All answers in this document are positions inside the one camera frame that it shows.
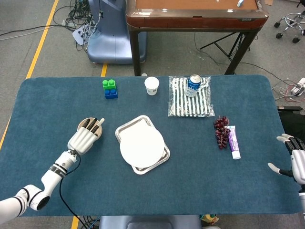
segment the white paper cup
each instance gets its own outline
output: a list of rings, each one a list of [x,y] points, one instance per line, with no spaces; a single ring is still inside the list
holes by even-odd
[[[159,87],[159,80],[156,77],[148,77],[145,82],[147,94],[155,95]]]

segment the blue lego brick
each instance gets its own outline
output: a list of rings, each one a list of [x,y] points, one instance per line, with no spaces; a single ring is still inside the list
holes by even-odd
[[[118,91],[116,89],[105,90],[105,97],[106,99],[117,99],[118,98]]]

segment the yellow floor line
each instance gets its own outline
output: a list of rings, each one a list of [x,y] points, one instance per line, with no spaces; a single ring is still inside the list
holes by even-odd
[[[101,77],[105,77],[106,76],[107,65],[108,64],[106,64],[106,63],[103,64],[103,68],[102,68],[102,72],[101,72]]]
[[[102,72],[101,72],[101,77],[105,77],[106,76],[106,72],[107,72],[107,64],[104,63],[103,64],[103,68],[102,68]],[[78,218],[76,218],[74,216],[73,217],[73,221],[72,221],[72,225],[71,225],[71,229],[77,229],[78,228],[78,223],[79,223]]]
[[[6,135],[6,131],[8,130],[9,124],[10,124],[10,119],[9,119],[7,125],[6,125],[6,128],[5,128],[5,130],[4,130],[4,133],[3,133],[2,138],[1,138],[1,141],[0,141],[0,150],[1,150],[1,147],[2,147],[2,144],[3,144],[3,141],[4,141],[4,137],[5,137],[5,135]]]
[[[77,229],[77,228],[78,228],[78,223],[79,223],[78,218],[76,218],[75,216],[73,216],[73,221],[72,221],[71,229]]]
[[[53,18],[54,12],[55,12],[55,10],[56,10],[56,6],[57,6],[58,1],[59,1],[59,0],[55,0],[55,2],[54,2],[54,4],[53,4],[53,7],[52,7],[52,9],[51,9],[51,12],[50,12],[49,18],[48,18],[48,20],[47,20],[46,26],[49,26],[49,25],[51,24],[51,22],[52,22],[52,18]],[[36,62],[37,62],[37,60],[38,60],[40,51],[41,51],[41,49],[42,49],[44,40],[46,39],[48,30],[49,30],[49,27],[46,27],[46,29],[43,31],[43,34],[42,34],[42,36],[41,36],[39,45],[38,45],[37,50],[36,50],[36,52],[35,52],[34,58],[33,58],[33,60],[32,60],[32,63],[31,63],[31,65],[30,65],[30,69],[29,69],[29,71],[28,71],[28,74],[27,74],[26,79],[31,78],[31,76],[32,76],[32,74],[33,74],[33,71],[34,71]]]

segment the gray floor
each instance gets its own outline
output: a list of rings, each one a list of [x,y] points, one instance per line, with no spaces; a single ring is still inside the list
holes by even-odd
[[[57,6],[68,5],[70,1],[61,0]],[[1,0],[0,1],[0,33],[18,29],[45,25],[53,0]],[[251,45],[243,62],[257,64],[269,70],[279,78],[298,82],[304,77],[305,39],[298,44],[291,40],[295,31],[289,31],[282,39],[275,38],[279,29],[273,27],[278,15],[302,11],[296,8],[295,2],[275,0],[269,7],[270,18],[258,34],[258,40]],[[57,21],[66,18],[68,11],[60,11]],[[1,36],[0,39],[20,35],[21,33]],[[0,41],[0,136],[14,106],[18,88],[25,79],[31,61],[36,52],[42,32],[5,41]],[[224,34],[196,33],[196,43],[201,47]],[[229,49],[234,38],[221,42]],[[223,54],[211,46],[204,50],[217,62],[228,64]],[[148,56],[142,64],[142,72],[148,75],[188,75],[188,74],[223,74],[226,65],[217,65],[206,54],[196,50],[194,33],[156,33],[148,36]],[[78,52],[72,35],[64,28],[51,28],[44,42],[32,78],[35,77],[73,77],[100,76],[101,64],[91,63],[85,52]],[[268,77],[271,85],[279,82],[267,72],[247,64],[240,64],[237,74],[262,74]],[[107,76],[132,76],[131,65],[108,65]],[[288,103],[278,100],[278,105],[299,105],[304,103]],[[222,229],[290,229],[303,228],[304,220],[300,214],[294,215],[226,215],[220,216],[218,225]],[[0,226],[0,229],[34,229],[34,228],[70,228],[72,217],[22,217]]]

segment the grapes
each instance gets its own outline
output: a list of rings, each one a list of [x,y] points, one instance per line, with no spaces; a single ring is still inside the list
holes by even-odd
[[[217,144],[220,149],[227,148],[228,143],[228,133],[230,132],[226,126],[229,124],[229,120],[226,116],[219,117],[214,123],[215,136],[217,139]]]

